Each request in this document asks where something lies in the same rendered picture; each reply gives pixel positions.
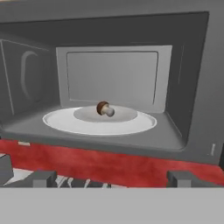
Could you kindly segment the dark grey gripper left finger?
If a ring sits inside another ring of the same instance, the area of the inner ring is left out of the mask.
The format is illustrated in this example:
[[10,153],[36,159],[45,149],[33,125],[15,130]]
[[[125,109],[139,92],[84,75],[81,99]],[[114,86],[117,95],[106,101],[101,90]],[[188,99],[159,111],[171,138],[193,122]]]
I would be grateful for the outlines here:
[[57,185],[57,177],[58,175],[56,171],[32,171],[16,176],[3,186],[18,188],[55,187]]

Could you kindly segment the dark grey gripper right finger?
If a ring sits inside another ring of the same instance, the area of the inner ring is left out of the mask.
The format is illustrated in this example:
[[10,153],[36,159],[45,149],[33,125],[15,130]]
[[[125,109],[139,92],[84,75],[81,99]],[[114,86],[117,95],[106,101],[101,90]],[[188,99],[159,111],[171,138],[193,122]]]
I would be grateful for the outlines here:
[[166,177],[169,187],[221,187],[198,178],[190,171],[168,171]]

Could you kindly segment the white round turntable plate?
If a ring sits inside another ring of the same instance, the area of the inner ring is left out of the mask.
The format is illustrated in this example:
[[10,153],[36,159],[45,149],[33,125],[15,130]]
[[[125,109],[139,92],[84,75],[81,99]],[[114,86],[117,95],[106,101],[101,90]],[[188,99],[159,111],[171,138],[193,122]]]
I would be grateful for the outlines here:
[[157,119],[143,112],[127,122],[85,122],[74,117],[74,111],[81,108],[63,108],[43,116],[43,122],[50,128],[86,136],[126,136],[155,128]]

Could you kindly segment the brown cap mushroom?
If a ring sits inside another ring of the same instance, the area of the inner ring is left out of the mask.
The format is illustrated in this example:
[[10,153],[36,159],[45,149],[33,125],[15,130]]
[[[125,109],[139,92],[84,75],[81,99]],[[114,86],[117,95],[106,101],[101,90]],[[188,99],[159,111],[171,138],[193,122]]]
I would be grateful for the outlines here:
[[96,111],[100,116],[112,117],[115,114],[115,110],[109,106],[107,101],[100,101],[96,106]]

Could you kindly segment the grey microwave oven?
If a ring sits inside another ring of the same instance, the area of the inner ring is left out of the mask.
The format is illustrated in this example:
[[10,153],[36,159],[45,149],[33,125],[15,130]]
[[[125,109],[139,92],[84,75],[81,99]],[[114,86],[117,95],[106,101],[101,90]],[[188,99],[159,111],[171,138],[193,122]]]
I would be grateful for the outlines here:
[[[43,122],[103,101],[157,126],[86,136]],[[0,0],[0,138],[217,164],[224,0]]]

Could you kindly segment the grey block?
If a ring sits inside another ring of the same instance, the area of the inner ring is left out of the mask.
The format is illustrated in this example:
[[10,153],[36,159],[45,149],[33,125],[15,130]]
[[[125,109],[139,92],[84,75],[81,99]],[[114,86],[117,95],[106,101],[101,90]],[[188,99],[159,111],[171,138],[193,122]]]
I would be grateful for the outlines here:
[[11,165],[11,156],[0,154],[0,185],[4,185],[13,177],[14,172]]

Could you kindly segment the dark hob with pale lines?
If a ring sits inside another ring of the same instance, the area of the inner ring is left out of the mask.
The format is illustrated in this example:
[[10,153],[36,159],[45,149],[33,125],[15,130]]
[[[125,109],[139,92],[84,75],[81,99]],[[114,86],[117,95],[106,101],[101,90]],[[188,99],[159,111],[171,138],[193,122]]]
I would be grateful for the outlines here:
[[58,176],[56,179],[58,187],[69,188],[110,188],[111,184],[93,181],[91,179],[69,178]]

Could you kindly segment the grey round dish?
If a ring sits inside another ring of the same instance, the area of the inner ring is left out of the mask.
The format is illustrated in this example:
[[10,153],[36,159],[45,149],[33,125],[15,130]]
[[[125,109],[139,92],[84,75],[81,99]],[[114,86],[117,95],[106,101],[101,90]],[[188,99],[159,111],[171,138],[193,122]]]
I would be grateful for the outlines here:
[[74,111],[73,116],[79,120],[91,123],[122,123],[135,119],[137,112],[132,108],[111,105],[115,114],[111,117],[99,115],[96,106],[88,106]]

